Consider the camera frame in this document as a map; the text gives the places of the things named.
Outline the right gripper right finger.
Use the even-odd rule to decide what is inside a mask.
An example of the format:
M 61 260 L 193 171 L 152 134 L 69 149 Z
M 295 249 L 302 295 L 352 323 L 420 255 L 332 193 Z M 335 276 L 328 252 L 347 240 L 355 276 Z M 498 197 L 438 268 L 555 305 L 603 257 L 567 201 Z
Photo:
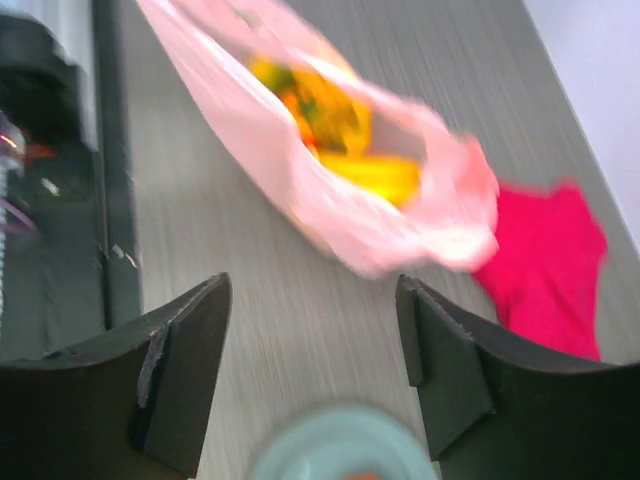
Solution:
M 401 276 L 396 311 L 445 479 L 635 479 L 639 368 L 535 344 Z

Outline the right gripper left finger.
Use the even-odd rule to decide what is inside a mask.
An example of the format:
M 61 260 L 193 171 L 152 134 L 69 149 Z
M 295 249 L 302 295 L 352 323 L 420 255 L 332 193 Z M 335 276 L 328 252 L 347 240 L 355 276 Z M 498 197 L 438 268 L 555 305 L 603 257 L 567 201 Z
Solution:
M 232 303 L 220 273 L 38 360 L 1 366 L 5 479 L 192 479 Z

